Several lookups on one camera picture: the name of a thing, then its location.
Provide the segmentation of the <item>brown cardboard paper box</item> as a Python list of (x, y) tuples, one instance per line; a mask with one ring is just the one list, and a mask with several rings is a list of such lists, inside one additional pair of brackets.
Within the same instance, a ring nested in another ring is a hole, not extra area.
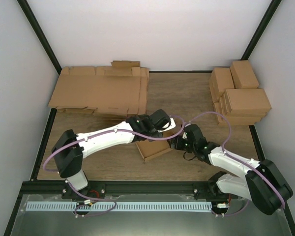
[(172, 151), (168, 140), (144, 140), (135, 143), (144, 162), (160, 157)]

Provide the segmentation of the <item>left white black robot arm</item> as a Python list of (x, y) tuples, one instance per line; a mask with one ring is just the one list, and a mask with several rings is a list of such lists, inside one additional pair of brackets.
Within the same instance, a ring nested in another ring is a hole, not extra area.
[(72, 129), (60, 136), (52, 149), (61, 178), (73, 186), (73, 192), (84, 199), (90, 194), (88, 179), (82, 170), (86, 157), (113, 146), (144, 141), (147, 137), (163, 138), (163, 132), (175, 128), (173, 118), (162, 109), (152, 115), (134, 115), (121, 123), (90, 133), (76, 134)]

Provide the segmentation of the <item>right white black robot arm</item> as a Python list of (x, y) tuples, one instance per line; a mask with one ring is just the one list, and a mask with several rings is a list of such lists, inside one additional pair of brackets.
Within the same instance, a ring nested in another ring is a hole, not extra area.
[(223, 169), (209, 179), (208, 191), (214, 198), (237, 195), (251, 201), (262, 213), (272, 215), (293, 196), (290, 185), (272, 161), (248, 159), (208, 142), (196, 124), (186, 126), (183, 134), (170, 140), (170, 145)]

